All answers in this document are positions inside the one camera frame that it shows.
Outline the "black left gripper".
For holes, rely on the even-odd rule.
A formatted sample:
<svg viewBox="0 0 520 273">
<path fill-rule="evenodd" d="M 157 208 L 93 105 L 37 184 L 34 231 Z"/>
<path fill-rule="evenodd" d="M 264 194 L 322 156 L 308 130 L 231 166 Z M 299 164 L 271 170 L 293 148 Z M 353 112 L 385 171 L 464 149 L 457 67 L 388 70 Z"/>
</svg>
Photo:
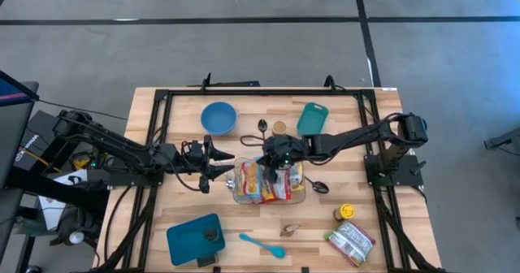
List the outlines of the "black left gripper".
<svg viewBox="0 0 520 273">
<path fill-rule="evenodd" d="M 205 155 L 209 159 L 213 159 L 214 161 L 222 161 L 235 158 L 233 154 L 216 149 L 210 135 L 204 136 L 203 145 L 205 148 Z M 219 176 L 234 168 L 233 165 L 209 165 L 203 171 L 203 164 L 205 163 L 204 151 L 202 150 L 202 144 L 198 141 L 182 141 L 180 147 L 180 156 L 184 160 L 184 165 L 189 171 L 197 171 L 201 174 L 198 187 L 202 193 L 210 192 L 210 181 L 214 181 Z"/>
</svg>

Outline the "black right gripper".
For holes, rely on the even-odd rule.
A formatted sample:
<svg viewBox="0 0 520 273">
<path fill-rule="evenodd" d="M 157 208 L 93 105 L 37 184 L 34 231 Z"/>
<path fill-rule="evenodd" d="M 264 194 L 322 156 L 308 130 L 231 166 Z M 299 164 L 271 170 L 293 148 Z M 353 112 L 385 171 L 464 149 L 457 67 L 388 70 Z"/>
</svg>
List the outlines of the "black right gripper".
<svg viewBox="0 0 520 273">
<path fill-rule="evenodd" d="M 278 169 L 310 160 L 310 144 L 305 136 L 270 136 L 263 142 L 262 152 L 259 164 L 265 167 L 263 177 L 270 184 L 277 182 Z"/>
</svg>

